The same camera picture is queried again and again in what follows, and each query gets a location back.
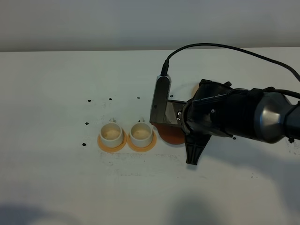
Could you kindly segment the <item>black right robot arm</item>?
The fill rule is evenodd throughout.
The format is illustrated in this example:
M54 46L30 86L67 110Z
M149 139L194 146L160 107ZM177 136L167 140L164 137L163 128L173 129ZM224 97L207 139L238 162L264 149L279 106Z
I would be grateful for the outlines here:
M241 136L265 143L287 137L300 138L300 105L288 96L296 92L273 87L251 90L233 89L224 84L201 80L194 96L182 109L186 163L196 165L212 136Z

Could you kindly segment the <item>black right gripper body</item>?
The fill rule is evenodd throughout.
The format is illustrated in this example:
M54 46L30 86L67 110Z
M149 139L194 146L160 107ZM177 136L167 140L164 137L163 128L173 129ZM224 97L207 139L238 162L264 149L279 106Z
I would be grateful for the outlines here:
M186 123L194 133L256 138L257 104L258 96L250 90L202 79L187 108Z

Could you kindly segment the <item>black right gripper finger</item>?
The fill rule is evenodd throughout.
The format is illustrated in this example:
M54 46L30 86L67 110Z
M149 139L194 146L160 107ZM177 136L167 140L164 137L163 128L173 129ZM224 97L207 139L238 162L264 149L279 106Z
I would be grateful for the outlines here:
M197 165L200 155L210 140L210 135L192 134L185 135L186 163Z

